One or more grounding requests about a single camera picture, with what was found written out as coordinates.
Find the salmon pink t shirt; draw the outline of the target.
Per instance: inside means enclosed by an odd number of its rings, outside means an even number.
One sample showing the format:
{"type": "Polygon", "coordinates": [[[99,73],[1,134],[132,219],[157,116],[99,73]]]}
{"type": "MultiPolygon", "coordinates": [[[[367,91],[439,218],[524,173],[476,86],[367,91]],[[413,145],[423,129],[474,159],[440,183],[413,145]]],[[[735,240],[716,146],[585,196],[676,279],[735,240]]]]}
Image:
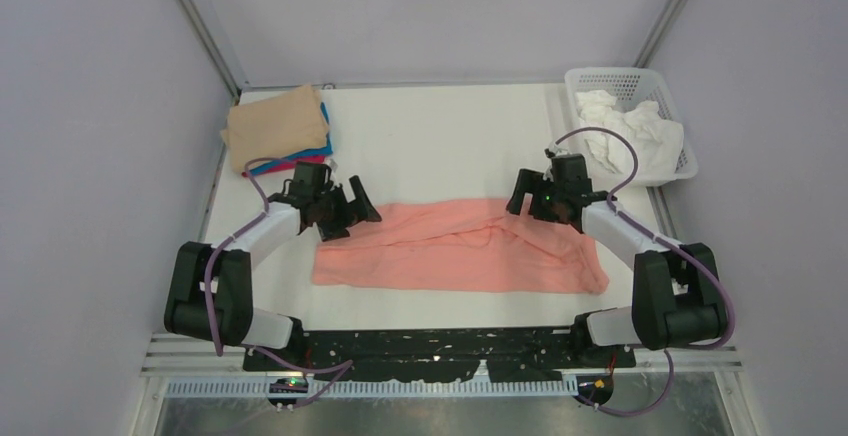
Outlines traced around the salmon pink t shirt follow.
{"type": "Polygon", "coordinates": [[[312,281],[358,288],[602,294],[592,238],[507,212],[503,199],[391,203],[382,219],[318,245],[312,281]]]}

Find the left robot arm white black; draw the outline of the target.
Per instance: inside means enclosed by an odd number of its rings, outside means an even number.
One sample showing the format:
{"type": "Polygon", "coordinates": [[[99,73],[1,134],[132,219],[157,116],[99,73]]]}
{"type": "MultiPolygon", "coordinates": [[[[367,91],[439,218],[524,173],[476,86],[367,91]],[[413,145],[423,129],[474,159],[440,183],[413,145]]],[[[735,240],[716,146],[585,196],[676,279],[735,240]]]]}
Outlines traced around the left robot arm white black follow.
{"type": "Polygon", "coordinates": [[[316,228],[322,241],[346,238],[351,227],[382,217],[358,176],[353,197],[333,179],[332,166],[299,162],[280,191],[259,194],[262,208],[217,243],[188,241],[177,251],[164,310],[165,329],[225,347],[242,347],[284,370],[304,370],[307,354],[299,319],[259,309],[253,271],[284,243],[316,228]]]}

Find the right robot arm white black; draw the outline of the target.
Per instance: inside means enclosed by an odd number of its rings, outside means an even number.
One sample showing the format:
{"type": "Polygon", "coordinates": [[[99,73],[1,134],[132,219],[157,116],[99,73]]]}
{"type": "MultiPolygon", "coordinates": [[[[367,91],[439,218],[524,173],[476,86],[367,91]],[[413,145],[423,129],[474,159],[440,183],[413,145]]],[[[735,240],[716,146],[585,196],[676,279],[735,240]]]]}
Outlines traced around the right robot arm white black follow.
{"type": "Polygon", "coordinates": [[[594,189],[583,156],[551,155],[549,161],[545,172],[518,172],[507,212],[567,225],[601,243],[633,273],[628,306],[575,317],[574,359],[591,367],[611,347],[706,349],[722,341],[731,315],[712,250],[649,230],[611,192],[594,189]]]}

